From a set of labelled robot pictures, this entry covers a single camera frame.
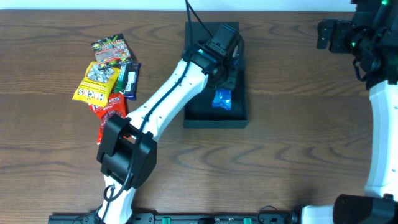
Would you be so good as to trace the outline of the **dark green box with lid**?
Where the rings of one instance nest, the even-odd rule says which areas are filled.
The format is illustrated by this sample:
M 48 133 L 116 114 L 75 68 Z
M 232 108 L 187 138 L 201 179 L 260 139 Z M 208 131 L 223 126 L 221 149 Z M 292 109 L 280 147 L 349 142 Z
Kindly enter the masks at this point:
M 213 108 L 216 89 L 208 86 L 185 105 L 184 128 L 245 128 L 248 123 L 246 86 L 244 80 L 244 41 L 238 22 L 192 22 L 185 24 L 183 59 L 198 65 L 208 75 L 220 65 L 237 57 L 239 72 L 232 90 L 232 108 Z

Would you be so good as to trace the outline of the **dark blue snack bar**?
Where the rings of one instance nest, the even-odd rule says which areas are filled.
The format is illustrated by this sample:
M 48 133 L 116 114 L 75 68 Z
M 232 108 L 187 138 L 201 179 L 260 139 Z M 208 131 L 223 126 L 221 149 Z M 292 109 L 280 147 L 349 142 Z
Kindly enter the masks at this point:
M 129 100 L 136 100 L 137 79 L 139 76 L 140 68 L 140 63 L 131 63 L 127 68 L 124 95 Z

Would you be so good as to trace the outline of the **Haribo gummy candy bag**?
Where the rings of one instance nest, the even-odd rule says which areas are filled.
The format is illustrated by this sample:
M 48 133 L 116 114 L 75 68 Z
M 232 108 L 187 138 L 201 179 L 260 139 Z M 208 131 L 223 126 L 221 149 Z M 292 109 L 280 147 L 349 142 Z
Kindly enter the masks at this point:
M 92 42 L 91 48 L 101 68 L 119 67 L 133 62 L 131 51 L 122 33 Z

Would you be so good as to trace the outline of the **blue Oreo cookie pack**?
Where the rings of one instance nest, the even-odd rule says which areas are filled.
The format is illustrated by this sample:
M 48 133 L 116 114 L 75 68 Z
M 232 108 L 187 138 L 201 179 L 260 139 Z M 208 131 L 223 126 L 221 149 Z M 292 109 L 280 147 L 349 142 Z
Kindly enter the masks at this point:
M 216 89 L 211 105 L 213 108 L 223 108 L 225 110 L 231 110 L 232 91 L 227 89 Z

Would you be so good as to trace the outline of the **green snack bar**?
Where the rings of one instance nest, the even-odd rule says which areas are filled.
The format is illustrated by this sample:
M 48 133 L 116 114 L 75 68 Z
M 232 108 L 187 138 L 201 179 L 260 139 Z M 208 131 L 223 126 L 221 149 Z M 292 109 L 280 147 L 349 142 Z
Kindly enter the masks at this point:
M 126 82 L 127 82 L 127 77 L 128 77 L 128 72 L 129 72 L 130 64 L 125 64 L 122 65 L 119 71 L 119 76 L 116 82 L 116 85 L 114 87 L 114 92 L 115 93 L 124 93 L 125 87 L 126 87 Z

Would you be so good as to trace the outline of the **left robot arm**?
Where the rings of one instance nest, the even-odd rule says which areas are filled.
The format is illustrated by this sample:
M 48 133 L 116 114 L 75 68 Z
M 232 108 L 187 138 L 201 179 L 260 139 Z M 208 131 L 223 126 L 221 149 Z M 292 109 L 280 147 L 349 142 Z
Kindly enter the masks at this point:
M 107 120 L 96 156 L 104 175 L 95 223 L 127 223 L 136 190 L 157 162 L 157 144 L 174 117 L 207 86 L 228 83 L 242 37 L 220 24 L 207 40 L 191 42 L 168 80 L 140 107 Z

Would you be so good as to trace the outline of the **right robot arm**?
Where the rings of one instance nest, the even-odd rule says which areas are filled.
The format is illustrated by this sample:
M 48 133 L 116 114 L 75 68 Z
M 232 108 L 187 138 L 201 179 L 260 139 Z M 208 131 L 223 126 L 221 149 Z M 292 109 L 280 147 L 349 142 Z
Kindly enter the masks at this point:
M 292 223 L 397 223 L 397 1 L 356 0 L 350 20 L 318 23 L 318 49 L 351 54 L 373 114 L 371 165 L 364 195 L 297 208 Z

